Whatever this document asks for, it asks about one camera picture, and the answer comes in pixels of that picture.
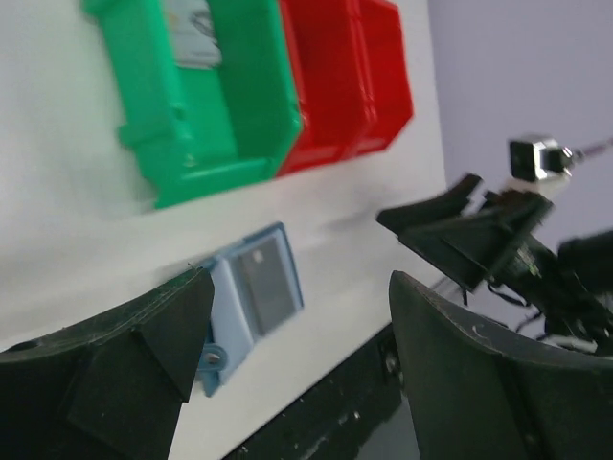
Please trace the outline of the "blue leather card holder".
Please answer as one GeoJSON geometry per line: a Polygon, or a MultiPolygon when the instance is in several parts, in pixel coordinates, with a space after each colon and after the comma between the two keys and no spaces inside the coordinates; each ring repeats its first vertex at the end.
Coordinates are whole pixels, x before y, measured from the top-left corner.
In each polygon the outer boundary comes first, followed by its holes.
{"type": "Polygon", "coordinates": [[[208,255],[198,265],[215,295],[197,377],[211,398],[258,342],[304,308],[285,226],[275,222],[208,255]]]}

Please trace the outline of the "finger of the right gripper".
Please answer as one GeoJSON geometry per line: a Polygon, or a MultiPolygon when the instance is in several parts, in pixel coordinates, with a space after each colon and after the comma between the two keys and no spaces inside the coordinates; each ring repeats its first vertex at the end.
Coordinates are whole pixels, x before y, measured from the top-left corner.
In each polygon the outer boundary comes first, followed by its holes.
{"type": "Polygon", "coordinates": [[[493,244],[481,230],[406,230],[399,241],[469,291],[485,279],[493,261],[493,244]]]}
{"type": "Polygon", "coordinates": [[[461,214],[483,179],[466,174],[445,192],[423,201],[380,210],[375,220],[399,237],[408,227],[450,219],[461,214]]]}

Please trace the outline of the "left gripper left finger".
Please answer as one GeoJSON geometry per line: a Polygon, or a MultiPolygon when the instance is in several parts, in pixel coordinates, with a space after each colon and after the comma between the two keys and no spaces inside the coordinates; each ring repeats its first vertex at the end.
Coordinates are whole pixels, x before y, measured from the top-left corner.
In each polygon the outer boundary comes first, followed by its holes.
{"type": "Polygon", "coordinates": [[[215,288],[191,268],[1,354],[5,459],[165,459],[191,395],[215,288]]]}

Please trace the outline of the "green plastic bin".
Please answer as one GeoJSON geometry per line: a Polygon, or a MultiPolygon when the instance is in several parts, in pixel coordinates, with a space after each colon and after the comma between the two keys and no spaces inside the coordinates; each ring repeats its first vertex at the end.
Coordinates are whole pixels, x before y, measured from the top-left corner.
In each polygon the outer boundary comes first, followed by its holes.
{"type": "Polygon", "coordinates": [[[275,1],[207,1],[222,62],[175,61],[164,1],[85,1],[109,55],[136,157],[157,208],[274,178],[303,122],[275,1]]]}

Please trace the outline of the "dark grey card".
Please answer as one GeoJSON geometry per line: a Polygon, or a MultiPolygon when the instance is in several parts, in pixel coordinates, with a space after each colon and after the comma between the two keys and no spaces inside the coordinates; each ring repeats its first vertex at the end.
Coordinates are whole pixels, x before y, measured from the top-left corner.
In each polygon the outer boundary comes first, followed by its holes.
{"type": "Polygon", "coordinates": [[[258,335],[265,336],[295,312],[291,285],[276,239],[259,242],[238,256],[238,271],[254,315],[258,335]]]}

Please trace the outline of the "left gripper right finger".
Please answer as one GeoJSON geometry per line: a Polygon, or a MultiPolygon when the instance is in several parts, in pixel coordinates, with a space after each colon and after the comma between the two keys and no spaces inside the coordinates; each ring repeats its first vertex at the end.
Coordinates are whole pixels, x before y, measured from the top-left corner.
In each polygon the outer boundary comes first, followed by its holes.
{"type": "Polygon", "coordinates": [[[395,271],[389,304],[424,459],[608,459],[612,362],[512,332],[395,271]]]}

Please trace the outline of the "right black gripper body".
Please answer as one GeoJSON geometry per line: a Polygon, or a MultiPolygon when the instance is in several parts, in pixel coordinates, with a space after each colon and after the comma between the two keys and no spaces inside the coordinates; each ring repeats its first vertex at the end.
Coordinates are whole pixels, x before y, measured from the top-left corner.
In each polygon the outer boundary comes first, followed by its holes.
{"type": "Polygon", "coordinates": [[[571,337],[598,355],[612,352],[612,233],[602,231],[548,248],[533,234],[552,210],[550,200],[528,192],[487,193],[474,213],[443,220],[443,230],[486,232],[493,261],[480,283],[508,288],[517,303],[537,308],[544,338],[571,337]]]}

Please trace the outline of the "red plastic bin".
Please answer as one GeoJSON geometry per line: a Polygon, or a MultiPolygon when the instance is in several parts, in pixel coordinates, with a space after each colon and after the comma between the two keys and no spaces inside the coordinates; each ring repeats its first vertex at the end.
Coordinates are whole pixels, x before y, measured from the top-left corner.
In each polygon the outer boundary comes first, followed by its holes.
{"type": "Polygon", "coordinates": [[[375,119],[352,147],[350,157],[386,150],[414,115],[398,6],[390,1],[361,1],[359,9],[375,119]]]}
{"type": "Polygon", "coordinates": [[[356,156],[375,120],[357,1],[282,1],[303,128],[278,175],[356,156]]]}

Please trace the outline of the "silver VIP card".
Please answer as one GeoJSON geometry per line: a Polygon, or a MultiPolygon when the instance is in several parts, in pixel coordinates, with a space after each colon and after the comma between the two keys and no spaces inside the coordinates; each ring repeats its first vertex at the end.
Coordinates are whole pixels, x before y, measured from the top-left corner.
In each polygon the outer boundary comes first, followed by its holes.
{"type": "Polygon", "coordinates": [[[212,69],[222,62],[210,5],[204,0],[163,2],[175,63],[181,68],[212,69]]]}

